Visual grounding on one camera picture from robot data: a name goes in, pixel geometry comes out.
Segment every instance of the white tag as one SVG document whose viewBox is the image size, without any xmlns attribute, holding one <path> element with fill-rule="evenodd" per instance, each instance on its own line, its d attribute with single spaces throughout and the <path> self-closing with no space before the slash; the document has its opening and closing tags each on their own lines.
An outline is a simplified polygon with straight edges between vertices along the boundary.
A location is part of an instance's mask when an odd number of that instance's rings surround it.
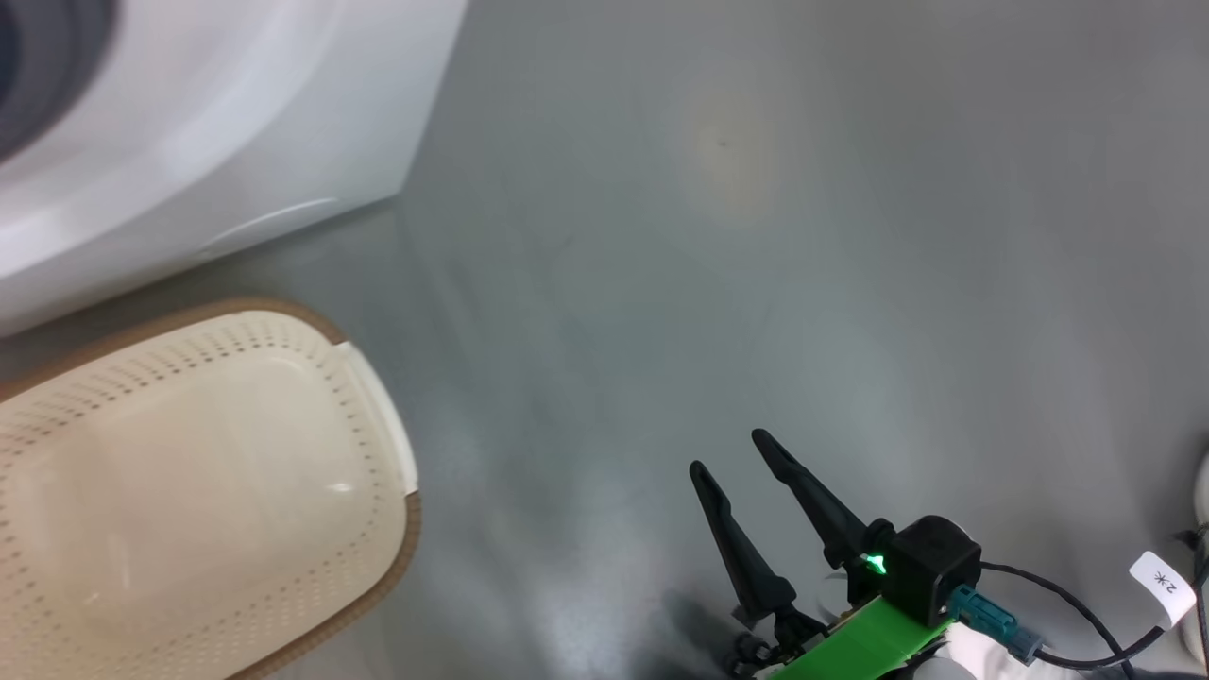
<svg viewBox="0 0 1209 680">
<path fill-rule="evenodd" d="M 1197 594 L 1192 586 L 1150 551 L 1143 553 L 1129 567 L 1129 576 L 1145 586 L 1158 604 L 1163 605 L 1163 610 L 1167 611 L 1167 621 L 1162 624 L 1164 630 L 1170 630 L 1197 604 Z"/>
</svg>

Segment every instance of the cable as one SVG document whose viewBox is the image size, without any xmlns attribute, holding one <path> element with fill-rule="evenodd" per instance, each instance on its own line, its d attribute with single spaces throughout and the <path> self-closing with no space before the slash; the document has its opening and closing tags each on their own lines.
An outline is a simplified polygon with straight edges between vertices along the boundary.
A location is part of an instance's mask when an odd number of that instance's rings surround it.
<svg viewBox="0 0 1209 680">
<path fill-rule="evenodd" d="M 1201 653 L 1204 657 L 1205 675 L 1209 676 L 1209 624 L 1205 621 L 1205 581 L 1209 580 L 1209 546 L 1205 544 L 1209 524 L 1194 530 L 1180 531 L 1174 538 L 1192 551 L 1192 590 L 1197 595 L 1197 628 L 1201 633 Z"/>
<path fill-rule="evenodd" d="M 984 561 L 982 563 L 982 567 L 988 571 L 1001 571 L 1003 574 L 1011 574 L 1012 576 L 1019 576 L 1020 578 L 1024 578 L 1025 581 L 1031 581 L 1032 583 L 1036 583 L 1037 586 L 1041 586 L 1046 590 L 1049 590 L 1051 593 L 1058 595 L 1059 598 L 1065 600 L 1066 604 L 1075 607 L 1075 611 L 1081 613 L 1083 618 L 1086 618 L 1088 623 L 1092 624 L 1092 628 L 1095 628 L 1095 632 L 1100 634 L 1100 638 L 1104 638 L 1104 641 L 1107 642 L 1109 651 L 1111 651 L 1115 655 L 1124 652 L 1124 650 L 1121 649 L 1121 644 L 1117 642 L 1117 639 L 1113 638 L 1112 633 L 1109 632 L 1107 626 L 1105 626 L 1104 622 L 1100 621 L 1100 617 L 1095 616 L 1095 613 L 1093 613 L 1092 610 L 1088 609 L 1088 606 L 1082 603 L 1082 600 L 1072 595 L 1070 590 L 1066 590 L 1065 588 L 1054 583 L 1053 581 L 1049 581 L 1048 578 L 1037 576 L 1036 574 L 1032 574 L 1030 571 L 1017 569 L 1014 566 L 1010 566 L 1006 564 L 995 564 L 990 561 Z M 1042 652 L 1037 652 L 1037 658 L 1041 658 L 1041 653 Z M 1121 670 L 1124 672 L 1126 678 L 1128 678 L 1129 680 L 1136 680 L 1138 674 L 1136 672 L 1134 672 L 1134 667 L 1132 663 L 1129 663 L 1128 659 L 1121 663 Z"/>
<path fill-rule="evenodd" d="M 1129 645 L 1121 653 L 1112 655 L 1110 657 L 1098 658 L 1095 661 L 1074 661 L 1069 658 L 1063 658 L 1060 656 L 1054 656 L 1047 651 L 1037 652 L 1036 657 L 1041 661 L 1057 665 L 1059 668 L 1070 668 L 1072 670 L 1095 670 L 1098 668 L 1105 668 L 1109 665 L 1116 665 L 1123 663 L 1143 652 L 1146 647 L 1155 644 L 1155 640 L 1163 635 L 1163 629 L 1158 626 L 1150 629 L 1149 633 L 1141 636 L 1140 640 Z"/>
</svg>

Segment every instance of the green bracket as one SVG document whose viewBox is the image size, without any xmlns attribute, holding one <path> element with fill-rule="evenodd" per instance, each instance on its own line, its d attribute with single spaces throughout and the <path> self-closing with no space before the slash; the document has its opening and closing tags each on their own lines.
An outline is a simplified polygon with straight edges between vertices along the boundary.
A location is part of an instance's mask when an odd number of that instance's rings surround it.
<svg viewBox="0 0 1209 680">
<path fill-rule="evenodd" d="M 877 680 L 941 636 L 949 622 L 925 628 L 878 598 L 771 680 Z"/>
</svg>

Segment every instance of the gray table surface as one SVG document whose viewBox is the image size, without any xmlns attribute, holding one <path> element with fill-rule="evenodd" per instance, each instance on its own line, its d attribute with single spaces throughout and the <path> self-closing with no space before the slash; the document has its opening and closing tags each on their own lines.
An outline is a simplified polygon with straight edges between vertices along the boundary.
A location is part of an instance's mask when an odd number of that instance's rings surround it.
<svg viewBox="0 0 1209 680">
<path fill-rule="evenodd" d="M 398 200 L 0 341 L 0 378 L 249 293 L 363 347 L 424 535 L 282 678 L 712 676 L 733 594 L 692 460 L 804 609 L 827 571 L 752 427 L 864 518 L 953 518 L 1129 641 L 1157 609 L 1126 570 L 1182 558 L 1209 432 L 1207 15 L 478 2 Z"/>
</svg>

